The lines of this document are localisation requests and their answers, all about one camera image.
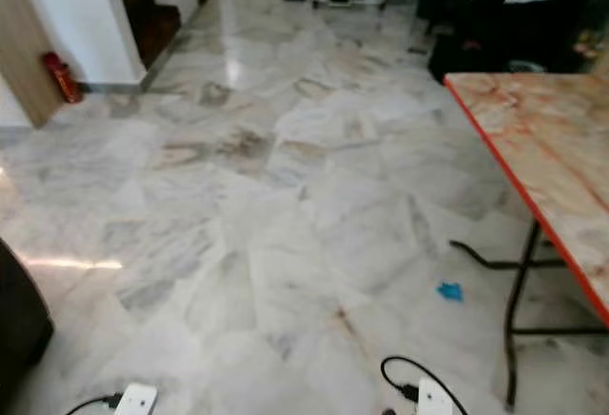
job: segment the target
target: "staircase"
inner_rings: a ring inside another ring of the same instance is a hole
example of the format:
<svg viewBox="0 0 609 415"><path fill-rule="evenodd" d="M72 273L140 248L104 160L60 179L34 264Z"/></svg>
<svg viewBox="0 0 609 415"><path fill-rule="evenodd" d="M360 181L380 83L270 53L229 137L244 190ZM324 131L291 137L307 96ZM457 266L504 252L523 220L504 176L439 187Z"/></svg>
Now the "staircase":
<svg viewBox="0 0 609 415"><path fill-rule="evenodd" d="M148 69L182 26L180 12L175 6L159 5L155 0L123 3L140 58Z"/></svg>

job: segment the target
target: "blue object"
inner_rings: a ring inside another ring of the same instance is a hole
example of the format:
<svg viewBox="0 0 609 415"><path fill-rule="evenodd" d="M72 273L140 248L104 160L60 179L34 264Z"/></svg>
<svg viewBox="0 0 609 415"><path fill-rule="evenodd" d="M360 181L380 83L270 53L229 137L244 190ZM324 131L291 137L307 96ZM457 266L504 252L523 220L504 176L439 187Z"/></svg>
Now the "blue object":
<svg viewBox="0 0 609 415"><path fill-rule="evenodd" d="M448 284L442 282L442 284L436 288L436 290L442 295L444 299L448 301L457 301L458 303L463 302L463 291L459 284Z"/></svg>

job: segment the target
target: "black cable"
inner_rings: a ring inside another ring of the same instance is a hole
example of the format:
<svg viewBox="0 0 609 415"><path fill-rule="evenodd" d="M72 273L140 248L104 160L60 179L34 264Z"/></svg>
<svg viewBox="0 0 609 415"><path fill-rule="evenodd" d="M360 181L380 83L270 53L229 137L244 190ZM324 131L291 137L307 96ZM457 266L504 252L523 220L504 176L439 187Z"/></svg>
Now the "black cable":
<svg viewBox="0 0 609 415"><path fill-rule="evenodd" d="M123 393L114 393L112 395L102 396L100 398L89 399L88 401L84 401L82 404L77 405L66 415L72 415L76 413L81 408L86 407L87 405L97 404L97 403L106 403L109 408L116 408L118 406L119 401L123 397Z"/></svg>
<svg viewBox="0 0 609 415"><path fill-rule="evenodd" d="M465 410L465 407L463 407L463 405L461 404L461 402L457 399L457 396L455 396L453 394L453 392L448 389L448 386L446 386L444 384L444 382L442 380L440 380L438 377L436 377L436 375L429 370L427 367L420 365L419 363L417 363L414 360L411 360L410 358L406 358L405 356L400 356L400 355L392 355L392 356L388 356L386 357L383 362L381 363L381 373L383 375L383 378L394 388L396 388L398 391L400 391L403 394L403 390L405 388L405 385L397 385L395 384L387 375L387 373L385 372L384 368L386 366L387 363L391 362L391 361L404 361L406 363L409 363L411 365L413 365L414 367L417 367L418 369L422 370L425 374L427 374L429 377L431 377L434 381L436 381L436 383L438 385L440 385L442 387L442 389L444 391L446 391L446 393L448 394L448 396L450 396L450 399L453 400L453 403L455 403L455 405L459 408L459 411L461 412L462 415L468 415L467 414L467 410Z"/></svg>

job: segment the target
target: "fire extinguisher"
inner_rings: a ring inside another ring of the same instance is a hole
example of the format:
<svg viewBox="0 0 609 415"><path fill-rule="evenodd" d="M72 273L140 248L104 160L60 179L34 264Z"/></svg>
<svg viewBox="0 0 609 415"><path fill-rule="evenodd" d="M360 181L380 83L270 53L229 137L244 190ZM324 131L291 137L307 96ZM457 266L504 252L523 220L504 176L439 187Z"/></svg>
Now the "fire extinguisher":
<svg viewBox="0 0 609 415"><path fill-rule="evenodd" d="M68 65L62 63L57 53L52 51L43 55L43 61L64 95L64 99L69 103L80 103L83 100L83 94L80 92L78 84L72 79Z"/></svg>

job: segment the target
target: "marble floor tile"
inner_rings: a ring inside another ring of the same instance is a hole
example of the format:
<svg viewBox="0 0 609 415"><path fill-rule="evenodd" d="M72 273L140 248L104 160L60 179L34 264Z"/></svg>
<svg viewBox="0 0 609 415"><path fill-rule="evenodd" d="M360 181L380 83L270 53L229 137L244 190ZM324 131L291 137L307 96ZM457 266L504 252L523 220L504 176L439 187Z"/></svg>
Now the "marble floor tile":
<svg viewBox="0 0 609 415"><path fill-rule="evenodd" d="M147 92L0 134L0 235L56 326L8 415L131 381L159 388L155 415L414 413L380 373L393 354L503 414L513 274L447 242L518 258L530 213L408 53L413 17L209 0ZM518 320L593 312L564 270L531 274ZM516 413L605 414L608 357L601 338L519 341Z"/></svg>

